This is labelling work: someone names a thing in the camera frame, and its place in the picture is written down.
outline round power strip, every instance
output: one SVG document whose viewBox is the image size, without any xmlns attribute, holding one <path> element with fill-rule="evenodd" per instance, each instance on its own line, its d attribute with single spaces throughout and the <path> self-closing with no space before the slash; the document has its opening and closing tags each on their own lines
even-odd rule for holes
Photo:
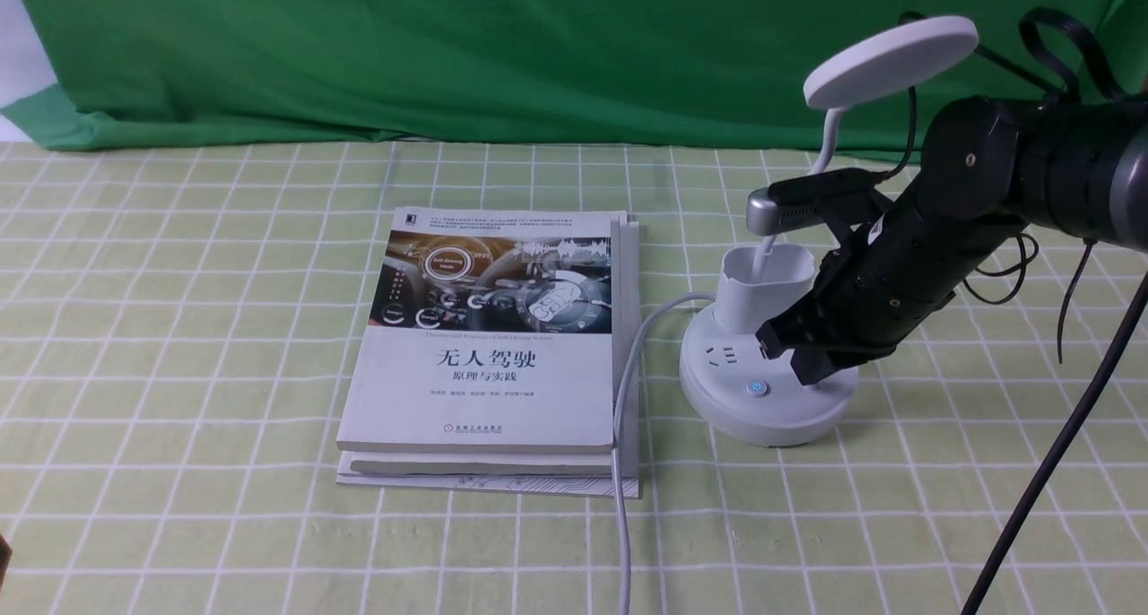
<svg viewBox="0 0 1148 615">
<path fill-rule="evenodd" d="M 753 334 L 722 330 L 713 305 L 690 321 L 680 358 L 682 389 L 695 411 L 722 434 L 763 447 L 827 435 L 858 386 L 856 368 L 848 368 L 802 387 L 790 369 L 789 353 L 767 359 Z"/>
</svg>

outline robotic arm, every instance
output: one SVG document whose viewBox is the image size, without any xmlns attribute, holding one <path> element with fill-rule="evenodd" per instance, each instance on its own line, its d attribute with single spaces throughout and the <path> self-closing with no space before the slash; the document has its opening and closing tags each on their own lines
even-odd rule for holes
<svg viewBox="0 0 1148 615">
<path fill-rule="evenodd" d="M 1050 10 L 1034 14 L 1072 23 Z M 895 202 L 876 189 L 886 174 L 860 169 L 786 179 L 750 195 L 751 232 L 827 224 L 840 243 L 812 291 L 758 328 L 767 358 L 792 350 L 797 377 L 816 383 L 892 355 L 1030 224 L 1148 252 L 1148 95 L 1115 87 L 1091 36 L 1072 33 L 1106 103 L 1081 104 L 1071 72 L 1063 92 L 1041 101 L 953 101 L 932 120 L 920 173 Z"/>
</svg>

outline white power cable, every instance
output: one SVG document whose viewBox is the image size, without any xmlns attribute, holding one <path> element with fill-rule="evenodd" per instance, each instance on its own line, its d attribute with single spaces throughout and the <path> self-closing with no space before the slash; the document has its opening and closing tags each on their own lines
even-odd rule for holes
<svg viewBox="0 0 1148 615">
<path fill-rule="evenodd" d="M 626 368 L 622 369 L 622 380 L 618 388 L 618 397 L 614 398 L 614 447 L 610 452 L 610 475 L 614 481 L 614 506 L 618 511 L 619 563 L 621 566 L 622 574 L 620 587 L 618 590 L 619 615 L 629 615 L 630 612 L 630 530 L 629 524 L 626 521 L 626 497 L 622 493 L 622 469 L 619 454 L 622 442 L 622 415 L 626 408 L 625 404 L 627 391 L 630 388 L 630 380 L 634 377 L 634 371 L 637 368 L 645 336 L 650 333 L 652 325 L 654 325 L 658 318 L 677 308 L 677 305 L 693 301 L 713 302 L 714 295 L 712 295 L 712 293 L 687 293 L 687 295 L 682 295 L 681 297 L 676 297 L 676 299 L 668 301 L 667 303 L 660 305 L 657 311 L 650 313 L 650 317 L 645 318 L 645 321 L 643 321 L 642 326 L 639 326 L 638 334 L 636 334 L 634 342 L 630 345 L 630 355 L 626 359 Z"/>
</svg>

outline book cover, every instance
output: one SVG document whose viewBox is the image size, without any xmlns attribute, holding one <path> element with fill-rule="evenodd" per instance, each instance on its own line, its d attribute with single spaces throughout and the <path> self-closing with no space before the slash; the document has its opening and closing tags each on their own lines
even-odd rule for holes
<svg viewBox="0 0 1148 615">
<path fill-rule="evenodd" d="M 396 210 L 338 446 L 608 452 L 622 218 Z"/>
</svg>

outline publisher logo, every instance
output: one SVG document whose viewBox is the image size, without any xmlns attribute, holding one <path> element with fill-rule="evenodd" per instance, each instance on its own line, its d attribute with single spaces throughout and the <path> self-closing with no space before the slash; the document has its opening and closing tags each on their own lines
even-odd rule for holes
<svg viewBox="0 0 1148 615">
<path fill-rule="evenodd" d="M 443 425 L 442 430 L 447 434 L 479 436 L 502 434 L 502 425 Z"/>
</svg>

